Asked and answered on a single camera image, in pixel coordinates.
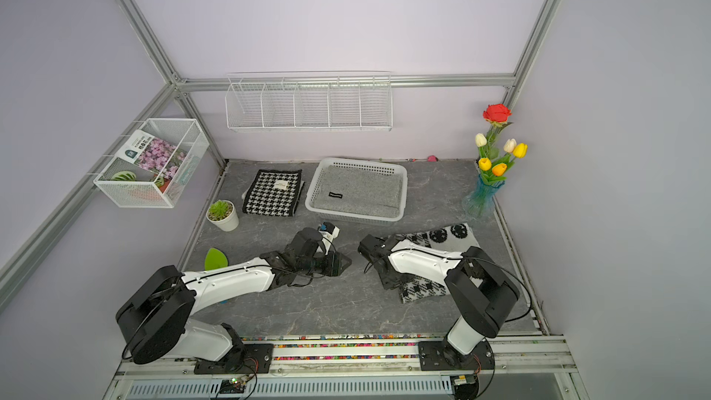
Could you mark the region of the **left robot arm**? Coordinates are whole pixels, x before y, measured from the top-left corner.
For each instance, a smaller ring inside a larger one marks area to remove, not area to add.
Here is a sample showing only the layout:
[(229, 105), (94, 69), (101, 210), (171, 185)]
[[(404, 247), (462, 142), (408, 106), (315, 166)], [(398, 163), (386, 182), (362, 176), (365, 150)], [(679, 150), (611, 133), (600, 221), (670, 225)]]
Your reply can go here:
[(199, 311), (229, 299), (337, 277), (352, 261), (333, 242), (339, 229), (326, 222), (305, 228), (281, 251), (261, 254), (216, 270), (157, 270), (118, 310), (125, 340), (121, 357), (137, 365), (163, 357), (197, 360), (198, 373), (231, 373), (246, 368), (247, 346), (231, 325), (196, 320)]

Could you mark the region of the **grey scarf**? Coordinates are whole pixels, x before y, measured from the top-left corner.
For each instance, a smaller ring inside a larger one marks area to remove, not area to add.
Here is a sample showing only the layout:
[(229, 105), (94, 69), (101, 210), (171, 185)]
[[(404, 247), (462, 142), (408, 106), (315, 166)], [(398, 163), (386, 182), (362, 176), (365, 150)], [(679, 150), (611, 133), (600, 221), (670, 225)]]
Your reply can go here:
[(369, 170), (329, 166), (320, 174), (312, 207), (379, 218), (397, 218), (402, 179)]

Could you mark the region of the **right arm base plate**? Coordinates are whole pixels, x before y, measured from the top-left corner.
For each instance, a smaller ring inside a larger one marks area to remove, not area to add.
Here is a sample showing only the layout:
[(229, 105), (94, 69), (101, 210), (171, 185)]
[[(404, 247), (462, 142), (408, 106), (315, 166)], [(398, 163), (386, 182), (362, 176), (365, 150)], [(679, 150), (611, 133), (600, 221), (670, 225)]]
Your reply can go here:
[(419, 342), (418, 357), (422, 371), (492, 370), (495, 366), (495, 355), (492, 346), (486, 340), (478, 342), (477, 346), (466, 355), (462, 355), (446, 341)]

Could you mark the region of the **black white patterned scarf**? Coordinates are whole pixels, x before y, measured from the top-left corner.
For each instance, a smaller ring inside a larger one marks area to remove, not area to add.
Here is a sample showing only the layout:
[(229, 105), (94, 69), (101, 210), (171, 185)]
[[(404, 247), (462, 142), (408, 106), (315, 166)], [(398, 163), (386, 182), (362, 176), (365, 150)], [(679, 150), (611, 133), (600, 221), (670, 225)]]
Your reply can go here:
[(461, 257), (473, 246), (480, 244), (467, 223), (405, 234), (394, 251), (401, 255), (405, 252), (422, 254), (430, 270), (426, 271), (426, 277), (412, 274), (400, 283), (401, 301), (407, 304), (428, 297), (448, 296), (449, 290), (444, 284), (446, 272), (455, 268), (454, 257)]

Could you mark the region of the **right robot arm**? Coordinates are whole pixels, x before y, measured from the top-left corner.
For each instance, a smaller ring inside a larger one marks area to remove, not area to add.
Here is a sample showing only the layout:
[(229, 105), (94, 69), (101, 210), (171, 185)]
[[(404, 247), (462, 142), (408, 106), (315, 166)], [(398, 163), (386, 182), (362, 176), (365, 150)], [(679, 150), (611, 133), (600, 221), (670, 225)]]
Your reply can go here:
[(377, 270), (386, 289), (414, 276), (448, 290), (459, 318), (447, 333), (444, 348), (461, 356), (471, 354), (483, 339), (496, 337), (520, 300), (514, 277), (477, 246), (447, 252), (407, 239), (381, 240), (368, 235), (358, 251)]

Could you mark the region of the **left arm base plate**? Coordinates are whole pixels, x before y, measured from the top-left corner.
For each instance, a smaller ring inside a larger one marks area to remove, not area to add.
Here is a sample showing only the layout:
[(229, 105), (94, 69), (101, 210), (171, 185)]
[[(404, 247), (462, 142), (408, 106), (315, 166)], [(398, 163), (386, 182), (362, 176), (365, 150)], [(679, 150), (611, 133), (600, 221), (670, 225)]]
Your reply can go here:
[(247, 374), (270, 372), (273, 344), (240, 344), (219, 361), (198, 359), (194, 374)]

